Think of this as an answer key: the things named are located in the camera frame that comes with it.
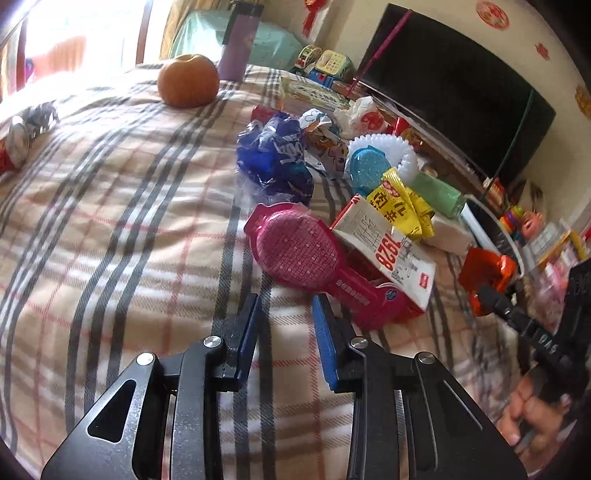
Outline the right hand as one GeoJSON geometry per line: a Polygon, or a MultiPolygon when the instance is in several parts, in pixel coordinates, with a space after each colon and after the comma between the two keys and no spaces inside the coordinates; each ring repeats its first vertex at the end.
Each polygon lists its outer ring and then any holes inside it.
{"type": "Polygon", "coordinates": [[[572,401],[565,394],[558,402],[546,403],[534,395],[530,375],[522,377],[510,394],[509,403],[497,422],[497,429],[509,443],[517,448],[517,455],[530,475],[541,471],[559,451],[566,438],[564,417],[570,411],[572,401]],[[532,428],[533,438],[525,446],[519,424],[525,422],[532,428]]]}

